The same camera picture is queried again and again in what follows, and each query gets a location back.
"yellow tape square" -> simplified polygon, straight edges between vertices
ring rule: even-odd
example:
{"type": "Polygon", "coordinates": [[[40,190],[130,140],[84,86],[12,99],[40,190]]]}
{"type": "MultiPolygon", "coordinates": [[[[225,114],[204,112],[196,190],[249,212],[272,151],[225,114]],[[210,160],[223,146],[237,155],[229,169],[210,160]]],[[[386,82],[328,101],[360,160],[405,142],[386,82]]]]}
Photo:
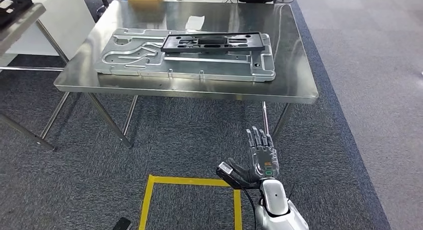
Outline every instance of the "yellow tape square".
{"type": "MultiPolygon", "coordinates": [[[[216,187],[230,187],[221,179],[198,179],[198,178],[179,178],[179,177],[160,177],[148,176],[147,187],[145,190],[144,201],[141,207],[140,226],[138,230],[145,230],[147,225],[148,209],[150,208],[150,200],[153,195],[153,186],[156,184],[183,184],[183,185],[202,185],[216,187]]],[[[234,230],[242,230],[241,218],[241,191],[233,190],[233,209],[234,209],[234,230]]]]}

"gray carpet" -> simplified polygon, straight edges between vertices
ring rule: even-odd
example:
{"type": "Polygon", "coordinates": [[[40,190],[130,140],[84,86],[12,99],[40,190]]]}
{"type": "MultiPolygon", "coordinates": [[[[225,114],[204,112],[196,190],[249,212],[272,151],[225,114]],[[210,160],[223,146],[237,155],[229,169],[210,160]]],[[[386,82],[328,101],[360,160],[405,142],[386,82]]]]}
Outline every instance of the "gray carpet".
{"type": "MultiPolygon", "coordinates": [[[[311,66],[319,66],[318,61],[311,59],[311,66]]],[[[19,56],[12,64],[25,62],[60,64],[57,58],[31,56],[19,56]]],[[[325,70],[313,71],[319,75],[325,70]]],[[[62,95],[52,85],[56,76],[3,71],[0,110],[40,133],[62,95]]],[[[320,98],[314,105],[296,106],[276,143],[280,180],[288,193],[295,183],[291,199],[311,229],[378,229],[343,141],[339,113],[331,106],[334,99],[327,91],[331,86],[316,81],[320,98]]],[[[122,126],[132,97],[98,98],[122,126]]],[[[282,107],[268,103],[271,127],[282,107]]],[[[246,165],[245,129],[262,125],[260,103],[253,101],[140,97],[133,118],[131,149],[120,143],[83,94],[71,94],[48,135],[47,140],[57,146],[54,152],[0,124],[3,228],[111,229],[122,216],[137,226],[149,174],[216,178],[216,165],[228,157],[246,165]]],[[[157,184],[146,229],[232,230],[231,193],[229,188],[157,184]]],[[[244,195],[242,223],[244,230],[253,229],[244,195]]]]}

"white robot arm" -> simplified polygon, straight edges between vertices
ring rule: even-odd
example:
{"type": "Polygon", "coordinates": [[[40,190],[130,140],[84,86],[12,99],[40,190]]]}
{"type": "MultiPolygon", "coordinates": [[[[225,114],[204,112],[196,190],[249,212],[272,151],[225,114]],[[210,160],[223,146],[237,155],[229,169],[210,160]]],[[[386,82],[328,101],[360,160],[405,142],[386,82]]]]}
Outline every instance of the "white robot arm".
{"type": "Polygon", "coordinates": [[[247,170],[228,159],[228,164],[222,162],[217,167],[216,174],[234,189],[245,192],[259,189],[261,199],[255,207],[248,197],[255,208],[255,220],[263,230],[309,230],[297,208],[287,199],[282,183],[274,178],[279,173],[279,163],[271,136],[255,127],[252,129],[253,134],[247,130],[252,167],[247,170]]]}

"black object on floor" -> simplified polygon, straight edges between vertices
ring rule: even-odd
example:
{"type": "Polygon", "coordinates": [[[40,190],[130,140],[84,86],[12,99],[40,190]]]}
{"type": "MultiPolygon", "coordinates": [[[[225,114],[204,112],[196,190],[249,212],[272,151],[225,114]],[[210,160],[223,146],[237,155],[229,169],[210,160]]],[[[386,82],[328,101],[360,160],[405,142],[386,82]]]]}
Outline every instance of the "black object on floor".
{"type": "Polygon", "coordinates": [[[132,227],[131,221],[126,218],[120,218],[116,225],[113,227],[113,230],[129,230],[132,227]]]}

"black plastic tray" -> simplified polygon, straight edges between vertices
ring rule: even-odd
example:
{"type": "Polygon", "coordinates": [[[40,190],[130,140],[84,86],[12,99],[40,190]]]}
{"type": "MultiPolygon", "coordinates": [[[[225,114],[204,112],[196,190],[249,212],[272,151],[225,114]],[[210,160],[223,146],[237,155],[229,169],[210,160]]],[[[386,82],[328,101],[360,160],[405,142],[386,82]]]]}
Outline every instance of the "black plastic tray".
{"type": "Polygon", "coordinates": [[[11,0],[13,3],[7,8],[0,8],[0,28],[8,26],[10,23],[15,21],[21,14],[28,10],[32,5],[31,0],[11,0]]]}
{"type": "Polygon", "coordinates": [[[169,34],[162,52],[263,51],[260,32],[169,34]]]}

